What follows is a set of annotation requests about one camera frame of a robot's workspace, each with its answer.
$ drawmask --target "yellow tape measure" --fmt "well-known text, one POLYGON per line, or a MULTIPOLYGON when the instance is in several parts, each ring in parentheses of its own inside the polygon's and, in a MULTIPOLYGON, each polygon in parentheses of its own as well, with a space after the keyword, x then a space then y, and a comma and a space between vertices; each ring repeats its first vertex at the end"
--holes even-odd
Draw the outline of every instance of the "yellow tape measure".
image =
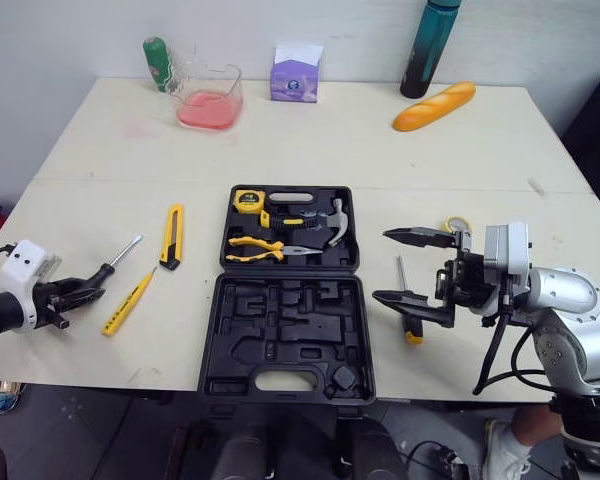
POLYGON ((471 232, 471 224, 462 217, 449 217, 444 221, 442 228, 449 233, 471 232))
POLYGON ((236 190, 233 206, 239 213, 260 213, 264 209, 265 193, 260 190, 236 190))

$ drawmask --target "gray floor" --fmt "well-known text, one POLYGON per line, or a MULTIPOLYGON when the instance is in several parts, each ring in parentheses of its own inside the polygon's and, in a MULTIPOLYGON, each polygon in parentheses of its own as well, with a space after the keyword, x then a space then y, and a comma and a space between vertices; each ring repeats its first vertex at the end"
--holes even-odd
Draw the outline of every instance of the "gray floor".
MULTIPOLYGON (((70 387, 30 385, 20 404, 0 416, 0 447, 7 455, 11 480, 86 480, 128 412, 119 435, 109 449, 98 480, 161 479, 171 447, 173 429, 208 417, 209 407, 193 393, 176 393, 168 406, 152 400, 70 387)), ((455 449, 471 465, 483 456, 485 418, 510 418, 506 409, 449 413, 435 404, 423 408, 409 403, 376 402, 368 414, 387 427, 406 453, 421 440, 437 440, 455 449)), ((323 407, 299 408, 303 415, 319 419, 323 407)), ((264 414, 255 409, 243 415, 264 414)), ((417 460, 428 462, 426 448, 417 460)), ((557 474, 564 459, 559 439, 536 447, 533 459, 557 474)), ((436 478, 436 474, 413 463, 411 479, 436 478)), ((525 480, 550 479, 533 467, 525 480)))

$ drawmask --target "metal rod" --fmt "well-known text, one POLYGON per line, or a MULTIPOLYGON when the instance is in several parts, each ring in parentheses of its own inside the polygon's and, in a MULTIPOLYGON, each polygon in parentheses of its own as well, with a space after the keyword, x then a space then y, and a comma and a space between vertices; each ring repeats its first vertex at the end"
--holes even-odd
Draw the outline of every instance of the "metal rod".
POLYGON ((136 244, 138 244, 138 242, 140 242, 140 240, 142 240, 142 235, 138 235, 136 238, 131 240, 131 243, 129 243, 129 245, 124 247, 124 250, 122 250, 116 258, 114 258, 113 260, 111 260, 109 262, 109 265, 111 265, 112 267, 115 267, 116 263, 118 263, 120 260, 122 260, 124 258, 124 256, 127 253, 129 253, 129 250, 131 250, 133 247, 135 247, 136 244))
POLYGON ((398 273, 400 273, 400 283, 402 284, 402 290, 408 290, 407 276, 404 273, 404 262, 402 261, 402 254, 398 255, 398 273))

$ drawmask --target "yellow screwdriver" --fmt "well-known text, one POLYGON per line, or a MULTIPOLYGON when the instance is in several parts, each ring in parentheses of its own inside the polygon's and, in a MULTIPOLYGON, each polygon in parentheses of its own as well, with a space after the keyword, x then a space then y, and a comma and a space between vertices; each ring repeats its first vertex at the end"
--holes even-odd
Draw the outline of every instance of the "yellow screwdriver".
POLYGON ((104 327, 102 327, 101 333, 103 335, 106 335, 107 337, 112 337, 118 331, 120 326, 126 320, 129 313, 131 313, 131 310, 133 310, 133 307, 135 307, 136 303, 138 303, 138 301, 140 300, 140 297, 142 297, 144 291, 149 286, 149 282, 151 282, 153 274, 155 273, 157 268, 158 267, 155 267, 142 279, 142 281, 136 286, 136 288, 133 289, 129 296, 124 299, 124 302, 122 302, 122 304, 118 307, 115 313, 111 315, 109 321, 105 324, 104 327))

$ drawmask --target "baguette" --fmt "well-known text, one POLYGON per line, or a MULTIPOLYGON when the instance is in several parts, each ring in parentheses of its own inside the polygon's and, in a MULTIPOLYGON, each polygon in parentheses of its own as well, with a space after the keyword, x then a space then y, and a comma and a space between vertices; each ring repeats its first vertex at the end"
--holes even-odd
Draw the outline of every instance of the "baguette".
POLYGON ((476 86, 472 82, 451 85, 437 95, 400 112, 393 121, 393 128, 401 132, 409 132, 429 125, 467 103, 475 93, 476 86))

